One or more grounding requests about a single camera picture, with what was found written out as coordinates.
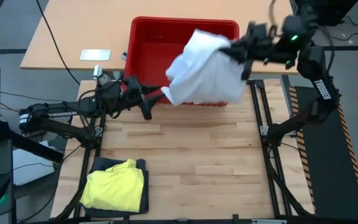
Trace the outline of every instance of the red plastic bin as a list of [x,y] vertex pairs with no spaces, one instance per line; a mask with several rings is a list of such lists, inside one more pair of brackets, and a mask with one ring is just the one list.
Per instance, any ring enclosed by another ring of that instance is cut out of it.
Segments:
[[[228,39],[239,38],[239,25],[235,21],[136,17],[132,21],[129,37],[125,76],[136,75],[139,82],[145,85],[169,86],[165,71],[183,52],[195,29]],[[160,103],[170,102],[162,98]],[[225,106],[227,103],[203,105]]]

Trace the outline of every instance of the yellow cloth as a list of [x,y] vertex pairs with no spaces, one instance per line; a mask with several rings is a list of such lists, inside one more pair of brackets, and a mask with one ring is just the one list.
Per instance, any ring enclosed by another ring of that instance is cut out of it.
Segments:
[[139,212],[144,177],[135,160],[94,171],[87,180],[80,200],[86,208]]

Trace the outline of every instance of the wooden work surface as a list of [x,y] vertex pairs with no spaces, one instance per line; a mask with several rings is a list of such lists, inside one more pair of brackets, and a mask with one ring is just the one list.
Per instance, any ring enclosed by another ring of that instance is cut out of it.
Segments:
[[[273,122],[288,119],[280,80],[265,84]],[[79,95],[93,88],[94,82],[82,81]],[[156,105],[152,113],[153,120],[144,121],[138,109],[123,111],[118,119],[106,121],[103,136],[102,157],[145,159],[150,171],[150,210],[131,219],[230,219],[232,214],[273,218],[248,86],[240,105]],[[78,118],[73,122],[81,126]],[[293,138],[285,137],[283,142],[296,147]],[[78,145],[69,140],[65,153]],[[313,212],[299,152],[288,146],[279,151],[288,188]],[[62,165],[52,217],[76,192],[83,155],[84,149],[79,149]],[[279,202],[283,213],[281,196]]]
[[[236,21],[244,35],[248,23],[269,22],[271,0],[49,0],[45,17],[57,41],[62,57],[72,69],[123,70],[121,54],[127,51],[132,20],[138,16],[177,17],[194,19],[229,19]],[[288,0],[276,1],[274,15],[281,25],[292,14]],[[108,61],[81,61],[84,49],[111,50]],[[64,69],[51,35],[41,18],[21,68]],[[283,65],[254,63],[253,72],[298,73]]]

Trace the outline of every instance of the white cloth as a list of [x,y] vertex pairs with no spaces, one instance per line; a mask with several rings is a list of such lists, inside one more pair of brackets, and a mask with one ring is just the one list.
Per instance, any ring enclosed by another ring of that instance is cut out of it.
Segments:
[[241,102],[246,84],[241,81],[243,65],[218,51],[230,44],[224,36],[195,30],[183,53],[166,71],[169,88],[161,88],[173,105]]

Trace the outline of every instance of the desk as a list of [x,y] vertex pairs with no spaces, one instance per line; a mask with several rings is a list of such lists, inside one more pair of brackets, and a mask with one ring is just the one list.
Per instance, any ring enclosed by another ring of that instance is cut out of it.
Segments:
[[[266,80],[265,86],[273,122],[288,119],[280,80]],[[79,95],[92,88],[93,81],[82,81]],[[81,126],[78,118],[73,124]],[[230,219],[232,214],[273,218],[249,87],[240,105],[156,105],[151,121],[144,121],[134,108],[118,119],[108,119],[106,126],[101,156],[142,158],[150,172],[150,210],[131,220]],[[296,147],[294,138],[285,137],[283,142]],[[78,141],[69,140],[66,154],[78,145]],[[62,165],[52,217],[77,190],[84,151],[77,150]],[[299,152],[288,146],[279,147],[279,151],[288,188],[313,212]],[[283,213],[279,190],[278,197]]]
[[[236,21],[240,34],[248,23],[269,22],[270,0],[50,0],[45,17],[52,29],[67,66],[72,69],[94,69],[100,64],[106,70],[124,70],[121,54],[128,48],[131,22],[137,16],[181,17],[196,19],[229,19]],[[276,1],[274,15],[281,25],[292,14],[289,1]],[[108,49],[108,61],[81,61],[84,49]],[[44,20],[41,18],[21,63],[27,69],[64,69]],[[254,73],[295,73],[283,65],[254,63]]]

